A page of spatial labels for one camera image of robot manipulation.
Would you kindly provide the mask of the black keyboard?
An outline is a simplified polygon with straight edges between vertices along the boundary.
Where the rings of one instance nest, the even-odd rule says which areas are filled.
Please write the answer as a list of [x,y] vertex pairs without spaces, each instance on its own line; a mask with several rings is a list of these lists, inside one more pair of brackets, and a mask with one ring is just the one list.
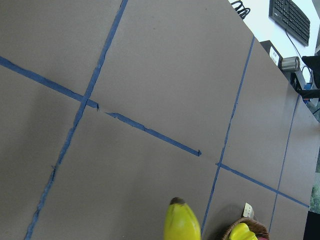
[[270,0],[268,16],[303,46],[309,46],[310,20],[292,0]]

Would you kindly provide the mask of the brown woven wicker basket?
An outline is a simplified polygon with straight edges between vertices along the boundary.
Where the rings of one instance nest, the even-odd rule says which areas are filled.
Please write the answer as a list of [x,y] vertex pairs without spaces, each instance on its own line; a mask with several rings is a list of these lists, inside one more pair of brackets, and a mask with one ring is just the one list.
[[269,240],[267,228],[257,220],[242,217],[225,228],[217,240]]

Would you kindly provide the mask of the black labelled box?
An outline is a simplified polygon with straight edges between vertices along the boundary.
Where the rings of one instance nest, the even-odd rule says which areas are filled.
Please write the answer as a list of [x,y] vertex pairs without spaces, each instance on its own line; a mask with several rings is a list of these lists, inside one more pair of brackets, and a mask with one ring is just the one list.
[[274,64],[280,69],[283,57],[281,56],[280,52],[276,49],[276,47],[272,44],[272,42],[270,40],[266,40],[260,41],[259,43],[268,53],[269,57],[274,62]]

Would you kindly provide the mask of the silver metal weight cylinder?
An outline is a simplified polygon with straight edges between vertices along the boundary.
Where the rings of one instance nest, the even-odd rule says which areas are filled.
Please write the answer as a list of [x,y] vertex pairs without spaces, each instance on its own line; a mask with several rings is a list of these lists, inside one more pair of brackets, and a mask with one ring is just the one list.
[[279,67],[282,72],[297,72],[300,70],[300,59],[298,56],[283,58]]

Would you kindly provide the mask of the yellow starfruit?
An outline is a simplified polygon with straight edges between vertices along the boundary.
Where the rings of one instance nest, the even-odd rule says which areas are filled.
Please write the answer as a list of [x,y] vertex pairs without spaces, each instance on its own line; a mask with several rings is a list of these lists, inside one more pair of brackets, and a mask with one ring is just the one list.
[[241,222],[231,230],[229,240],[258,240],[258,238],[246,223]]

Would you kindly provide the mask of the yellow banana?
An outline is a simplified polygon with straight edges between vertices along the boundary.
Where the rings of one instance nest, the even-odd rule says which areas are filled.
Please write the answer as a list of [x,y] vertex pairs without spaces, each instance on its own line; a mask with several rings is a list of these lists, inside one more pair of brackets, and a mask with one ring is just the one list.
[[171,199],[166,211],[164,240],[200,240],[200,224],[189,205],[181,198]]

